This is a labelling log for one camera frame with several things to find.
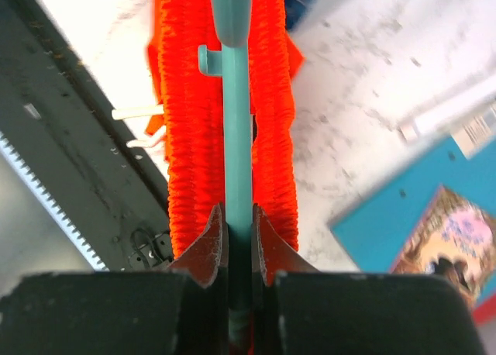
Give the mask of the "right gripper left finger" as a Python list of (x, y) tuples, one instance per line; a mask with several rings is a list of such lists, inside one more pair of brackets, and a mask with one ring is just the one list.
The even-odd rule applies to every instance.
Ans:
[(3, 354), (226, 354), (222, 205), (169, 267), (36, 274), (1, 299)]

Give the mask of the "teal plastic hanger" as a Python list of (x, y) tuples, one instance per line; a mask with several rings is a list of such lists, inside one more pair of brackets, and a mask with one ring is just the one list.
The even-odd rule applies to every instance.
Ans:
[(229, 236), (229, 347), (250, 350), (253, 222), (252, 118), (247, 40), (252, 0), (211, 0), (221, 50), (198, 48), (198, 68), (222, 79), (225, 207)]

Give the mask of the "orange shorts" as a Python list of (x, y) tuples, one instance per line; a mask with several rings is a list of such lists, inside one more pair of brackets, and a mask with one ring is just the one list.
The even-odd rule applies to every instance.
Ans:
[[(153, 15), (147, 56), (164, 111), (151, 118), (146, 131), (167, 131), (170, 238), (179, 257), (202, 233), (212, 207), (225, 197), (222, 82), (198, 69), (198, 48), (219, 50), (221, 44), (210, 0), (154, 0)], [(250, 102), (257, 124), (253, 197), (278, 235), (297, 248), (291, 80), (303, 57), (286, 32), (285, 16), (284, 0), (253, 0), (248, 40)]]

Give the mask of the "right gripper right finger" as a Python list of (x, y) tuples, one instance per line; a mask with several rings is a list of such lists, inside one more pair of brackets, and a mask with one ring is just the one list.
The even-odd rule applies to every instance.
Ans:
[(421, 274), (324, 273), (253, 209), (256, 354), (482, 354), (454, 286)]

